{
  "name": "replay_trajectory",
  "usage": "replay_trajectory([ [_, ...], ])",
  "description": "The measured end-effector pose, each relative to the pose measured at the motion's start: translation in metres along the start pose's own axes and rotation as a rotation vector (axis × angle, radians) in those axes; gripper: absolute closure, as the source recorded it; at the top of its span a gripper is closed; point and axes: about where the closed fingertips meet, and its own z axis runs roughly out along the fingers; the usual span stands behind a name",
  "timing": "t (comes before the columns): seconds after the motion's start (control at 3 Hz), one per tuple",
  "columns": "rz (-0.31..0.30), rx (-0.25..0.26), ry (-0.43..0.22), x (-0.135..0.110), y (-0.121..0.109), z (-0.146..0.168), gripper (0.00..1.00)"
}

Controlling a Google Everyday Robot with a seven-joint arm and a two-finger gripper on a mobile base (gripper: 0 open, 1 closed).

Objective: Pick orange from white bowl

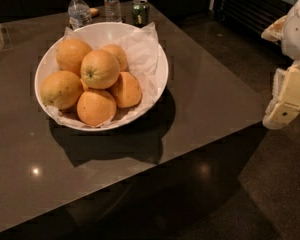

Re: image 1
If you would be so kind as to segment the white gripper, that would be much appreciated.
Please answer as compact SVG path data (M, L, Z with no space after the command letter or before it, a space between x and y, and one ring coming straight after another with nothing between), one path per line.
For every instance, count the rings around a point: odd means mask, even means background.
M281 41L282 52L294 62L286 70L277 69L273 79L272 100L263 125L270 130L289 125L300 114L300 0L261 34L270 42Z

